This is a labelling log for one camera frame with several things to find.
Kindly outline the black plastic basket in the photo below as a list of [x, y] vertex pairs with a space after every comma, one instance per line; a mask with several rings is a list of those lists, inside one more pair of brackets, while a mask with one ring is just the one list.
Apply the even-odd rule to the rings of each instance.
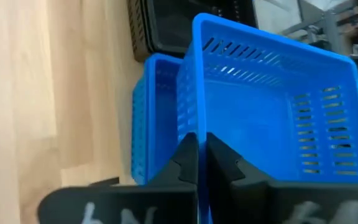
[[134, 58], [138, 62], [144, 62], [150, 55], [152, 55], [146, 46], [146, 33], [142, 5], [142, 0], [127, 0], [132, 49]]
[[257, 27], [253, 0], [142, 0], [150, 53], [182, 57], [191, 42], [194, 17], [208, 13]]

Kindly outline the grey metal rack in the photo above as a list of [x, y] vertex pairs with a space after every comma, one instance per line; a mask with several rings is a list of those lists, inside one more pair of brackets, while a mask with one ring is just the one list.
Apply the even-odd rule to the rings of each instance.
[[327, 9], [309, 0], [296, 1], [301, 22], [281, 35], [353, 58], [358, 55], [358, 0], [341, 0]]

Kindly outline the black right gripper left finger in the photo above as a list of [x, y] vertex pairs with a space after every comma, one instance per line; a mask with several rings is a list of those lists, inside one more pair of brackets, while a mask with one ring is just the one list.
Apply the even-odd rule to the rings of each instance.
[[40, 202], [40, 224], [197, 224], [198, 140], [188, 133], [145, 185], [66, 187]]

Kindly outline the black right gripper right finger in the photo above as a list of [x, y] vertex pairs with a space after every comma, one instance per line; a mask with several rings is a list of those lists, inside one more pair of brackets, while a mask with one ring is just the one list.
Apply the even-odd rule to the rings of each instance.
[[212, 133], [206, 163], [213, 224], [358, 224], [358, 184], [276, 180]]

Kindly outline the blue plastic basket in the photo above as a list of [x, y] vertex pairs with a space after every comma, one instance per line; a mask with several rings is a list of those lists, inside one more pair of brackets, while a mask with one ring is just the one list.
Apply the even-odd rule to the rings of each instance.
[[153, 54], [133, 89], [131, 175], [139, 185], [153, 179], [176, 151], [180, 63], [179, 58]]
[[358, 72], [343, 55], [198, 14], [177, 118], [179, 139], [198, 138], [200, 224], [213, 224], [208, 133], [276, 180], [358, 184]]

